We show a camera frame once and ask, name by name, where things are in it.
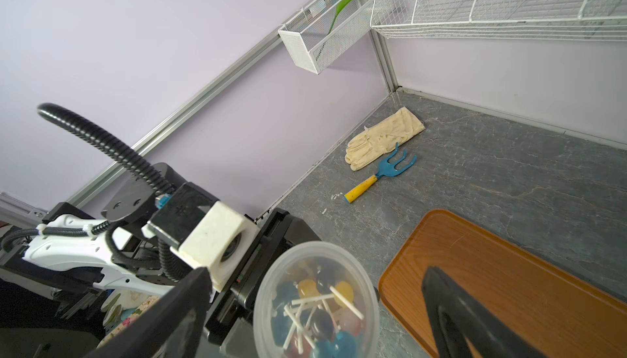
yellow handle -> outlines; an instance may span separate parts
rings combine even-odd
[[[361,184],[357,185],[355,188],[351,189],[350,192],[348,192],[346,195],[344,195],[344,198],[346,199],[347,202],[353,203],[353,201],[357,197],[361,196],[361,194],[364,193],[366,189],[370,188],[372,186],[372,184],[374,184],[375,182],[377,182],[377,176],[376,175],[372,175],[372,176],[368,177],[368,179],[366,179],[366,181],[364,181]]]

gray countertop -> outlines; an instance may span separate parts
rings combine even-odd
[[[279,207],[351,252],[374,285],[421,218],[445,208],[626,300],[626,151],[407,93],[365,125],[402,106],[426,126],[401,146],[414,166],[346,203],[380,160],[357,172],[344,162],[359,129]],[[380,315],[378,357],[428,356],[382,305]]]

wire shelf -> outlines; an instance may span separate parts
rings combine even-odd
[[[331,29],[339,1],[313,0],[279,27],[294,64],[321,73],[370,31],[371,21],[378,22],[389,13],[389,8],[379,8],[373,15],[374,0],[352,0],[340,11]]]
[[[388,38],[627,41],[627,0],[374,0]]]

green leaf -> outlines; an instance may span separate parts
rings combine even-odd
[[[337,3],[337,7],[335,9],[335,17],[333,18],[333,22],[331,22],[331,28],[329,29],[329,32],[327,33],[327,35],[329,35],[331,33],[331,30],[333,30],[333,25],[335,24],[335,20],[337,19],[337,16],[340,15],[340,12],[342,11],[342,9],[344,9],[344,7],[346,7],[352,0],[340,0]]]

yellow lollipop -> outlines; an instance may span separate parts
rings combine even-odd
[[[318,289],[315,286],[315,281],[311,279],[301,280],[297,286],[297,289],[298,289],[298,296],[301,299],[308,299],[310,297],[317,297],[320,295],[320,293],[318,292]]]
[[[352,300],[355,298],[355,293],[353,293],[352,287],[350,287],[350,284],[343,280],[335,285],[335,289],[349,302],[352,302]],[[342,308],[346,307],[346,304],[342,302],[341,299],[337,297],[333,297],[333,299],[335,300],[337,305],[340,305]]]

